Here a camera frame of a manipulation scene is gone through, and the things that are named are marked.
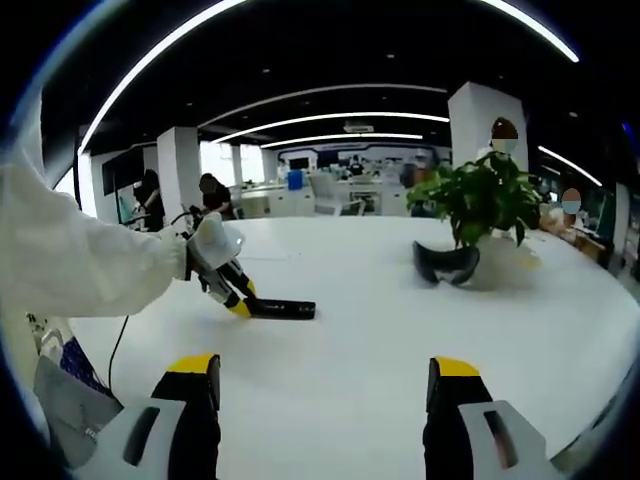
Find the person in black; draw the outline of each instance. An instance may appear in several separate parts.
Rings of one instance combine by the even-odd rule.
[[[210,173],[200,178],[200,191],[205,213],[218,212],[223,220],[235,220],[229,189]]]
[[[364,173],[364,167],[360,163],[360,158],[358,157],[358,155],[353,156],[353,159],[351,160],[351,164],[349,165],[349,171],[351,172],[351,175],[353,175],[354,177],[357,177]]]
[[[144,219],[144,226],[148,232],[159,232],[164,228],[164,205],[160,195],[160,179],[158,174],[145,170],[141,185],[135,189],[134,195],[140,206],[148,215]]]

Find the plant pot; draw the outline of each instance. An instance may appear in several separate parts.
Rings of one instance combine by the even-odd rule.
[[[532,271],[541,263],[526,245],[518,247],[508,232],[497,231],[483,236],[477,244],[480,262],[471,282],[481,290],[527,288]]]

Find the blue container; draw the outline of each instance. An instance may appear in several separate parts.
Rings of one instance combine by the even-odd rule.
[[[291,170],[287,175],[289,190],[302,190],[303,183],[302,170]]]

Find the green leaves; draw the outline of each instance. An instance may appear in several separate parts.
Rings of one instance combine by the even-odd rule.
[[[450,218],[457,245],[475,245],[494,228],[514,227],[520,245],[526,228],[537,228],[539,222],[540,196],[529,175],[498,152],[454,170],[438,169],[407,194],[409,208],[419,201],[433,203],[438,218]]]

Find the white cabinet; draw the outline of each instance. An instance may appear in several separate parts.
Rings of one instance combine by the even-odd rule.
[[[295,199],[287,191],[272,193],[269,195],[269,210],[272,218],[293,217],[296,214]]]
[[[295,204],[296,217],[313,217],[315,213],[315,200],[310,191],[291,192]]]
[[[382,215],[388,217],[407,217],[407,191],[389,189],[382,191]]]

